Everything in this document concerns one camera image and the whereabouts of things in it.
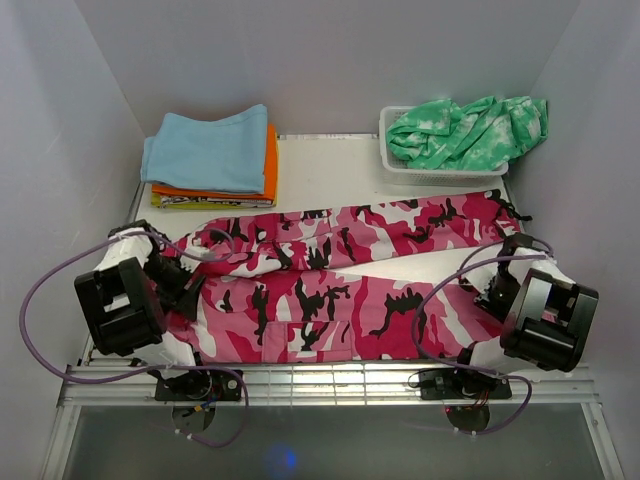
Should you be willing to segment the aluminium frame rail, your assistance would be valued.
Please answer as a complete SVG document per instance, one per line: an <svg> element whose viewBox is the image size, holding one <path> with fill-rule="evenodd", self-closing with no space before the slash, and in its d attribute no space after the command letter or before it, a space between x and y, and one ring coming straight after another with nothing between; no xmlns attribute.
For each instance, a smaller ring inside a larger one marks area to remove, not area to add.
<svg viewBox="0 0 640 480"><path fill-rule="evenodd" d="M148 377L62 390L45 479L620 479L587 367L531 372L489 404L501 430L453 430L407 363L257 366L250 403L212 419L158 402ZM518 419L512 413L526 396Z"/></svg>

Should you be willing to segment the orange folded trousers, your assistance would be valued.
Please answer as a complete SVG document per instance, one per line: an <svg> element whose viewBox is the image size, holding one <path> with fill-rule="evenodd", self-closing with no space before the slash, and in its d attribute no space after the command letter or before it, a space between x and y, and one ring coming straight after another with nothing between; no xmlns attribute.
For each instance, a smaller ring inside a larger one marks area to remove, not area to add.
<svg viewBox="0 0 640 480"><path fill-rule="evenodd" d="M267 142L264 164L264 192L262 194L231 194L221 192L205 192L196 190L177 189L163 185L152 185L151 194L161 194L169 196L203 196L220 199L241 199L241 200L268 200L276 203L277 183L278 183L278 136L275 126L271 123L267 126Z"/></svg>

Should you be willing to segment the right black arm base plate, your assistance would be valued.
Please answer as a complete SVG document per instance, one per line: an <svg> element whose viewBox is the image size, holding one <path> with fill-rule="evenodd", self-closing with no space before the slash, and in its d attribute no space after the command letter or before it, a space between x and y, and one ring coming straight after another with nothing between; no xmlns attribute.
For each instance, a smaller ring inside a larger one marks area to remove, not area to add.
<svg viewBox="0 0 640 480"><path fill-rule="evenodd" d="M436 368L418 372L422 400L507 400L512 390L507 381L478 372Z"/></svg>

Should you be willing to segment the pink camouflage trousers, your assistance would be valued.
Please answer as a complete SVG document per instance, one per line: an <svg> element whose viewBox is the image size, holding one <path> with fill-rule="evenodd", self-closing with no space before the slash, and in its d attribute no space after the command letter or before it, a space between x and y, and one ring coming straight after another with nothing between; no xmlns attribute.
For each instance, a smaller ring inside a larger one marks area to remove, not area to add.
<svg viewBox="0 0 640 480"><path fill-rule="evenodd" d="M213 363L329 363L454 356L499 334L471 290L358 276L359 264L489 245L523 216L497 190L218 218L183 237L204 264L197 319L169 330Z"/></svg>

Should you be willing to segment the green tie-dye trousers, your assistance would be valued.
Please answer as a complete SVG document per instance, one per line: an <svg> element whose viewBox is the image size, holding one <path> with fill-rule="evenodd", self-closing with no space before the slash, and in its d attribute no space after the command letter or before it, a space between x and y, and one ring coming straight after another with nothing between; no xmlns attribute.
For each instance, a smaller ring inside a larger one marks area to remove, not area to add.
<svg viewBox="0 0 640 480"><path fill-rule="evenodd" d="M489 172L546 141L548 102L519 96L452 99L411 108L385 129L391 153L411 169Z"/></svg>

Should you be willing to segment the yellow patterned folded trousers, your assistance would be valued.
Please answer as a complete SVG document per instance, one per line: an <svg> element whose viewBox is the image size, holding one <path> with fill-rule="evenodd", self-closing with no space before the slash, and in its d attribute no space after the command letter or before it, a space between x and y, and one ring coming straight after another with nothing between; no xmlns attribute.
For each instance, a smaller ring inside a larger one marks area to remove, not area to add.
<svg viewBox="0 0 640 480"><path fill-rule="evenodd" d="M152 193L151 205L157 208L186 210L214 210L235 208L270 208L275 205L268 200L220 199L203 196L169 196Z"/></svg>

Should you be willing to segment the white plastic basket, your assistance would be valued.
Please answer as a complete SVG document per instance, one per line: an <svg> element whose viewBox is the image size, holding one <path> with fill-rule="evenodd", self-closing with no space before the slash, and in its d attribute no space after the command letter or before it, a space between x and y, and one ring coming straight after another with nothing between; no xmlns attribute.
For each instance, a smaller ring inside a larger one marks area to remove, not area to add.
<svg viewBox="0 0 640 480"><path fill-rule="evenodd" d="M494 180L500 180L508 173L509 164L503 164L494 171L464 171L464 170L425 170L411 169L397 158L387 145L387 129L402 115L412 109L412 106L387 106L380 111L378 122L380 156L385 178L397 185L425 185L471 187L488 185Z"/></svg>

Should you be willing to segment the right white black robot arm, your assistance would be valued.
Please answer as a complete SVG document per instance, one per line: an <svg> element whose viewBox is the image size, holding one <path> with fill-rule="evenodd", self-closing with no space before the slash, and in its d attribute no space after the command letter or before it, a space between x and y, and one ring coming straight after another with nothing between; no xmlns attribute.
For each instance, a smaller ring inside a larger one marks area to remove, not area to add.
<svg viewBox="0 0 640 480"><path fill-rule="evenodd" d="M502 324L495 338L464 348L451 375L454 390L474 397L488 384L485 369L509 374L528 363L572 371L580 362L599 301L597 291L563 274L548 244L523 233L504 239L495 266L463 275L474 303Z"/></svg>

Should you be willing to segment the light blue folded trousers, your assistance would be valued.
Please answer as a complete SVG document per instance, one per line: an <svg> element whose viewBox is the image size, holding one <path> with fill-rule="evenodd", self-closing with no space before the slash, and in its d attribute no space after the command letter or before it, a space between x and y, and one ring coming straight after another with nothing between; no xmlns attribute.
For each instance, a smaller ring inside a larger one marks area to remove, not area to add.
<svg viewBox="0 0 640 480"><path fill-rule="evenodd" d="M264 192L268 111L262 104L216 121L175 113L145 139L140 180L223 193Z"/></svg>

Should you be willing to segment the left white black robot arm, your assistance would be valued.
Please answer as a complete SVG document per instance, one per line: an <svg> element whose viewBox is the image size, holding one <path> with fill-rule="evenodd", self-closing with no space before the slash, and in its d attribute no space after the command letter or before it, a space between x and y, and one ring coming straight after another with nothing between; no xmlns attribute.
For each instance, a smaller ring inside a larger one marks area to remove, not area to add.
<svg viewBox="0 0 640 480"><path fill-rule="evenodd" d="M109 232L101 262L74 281L93 342L100 353L135 355L150 365L186 366L178 388L190 399L212 387L209 371L196 365L191 345L170 332L170 316L195 321L204 276L196 272L204 249L188 246L163 254L168 238L144 220Z"/></svg>

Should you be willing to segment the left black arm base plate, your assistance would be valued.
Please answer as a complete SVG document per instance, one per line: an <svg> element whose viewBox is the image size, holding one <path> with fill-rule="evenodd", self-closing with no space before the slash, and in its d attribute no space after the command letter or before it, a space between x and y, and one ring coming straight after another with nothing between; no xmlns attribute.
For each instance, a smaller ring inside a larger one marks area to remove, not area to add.
<svg viewBox="0 0 640 480"><path fill-rule="evenodd" d="M153 374L157 380L154 399L156 401L239 401L242 387L239 378L241 370L232 375L222 371L189 371L171 378L164 378L159 372Z"/></svg>

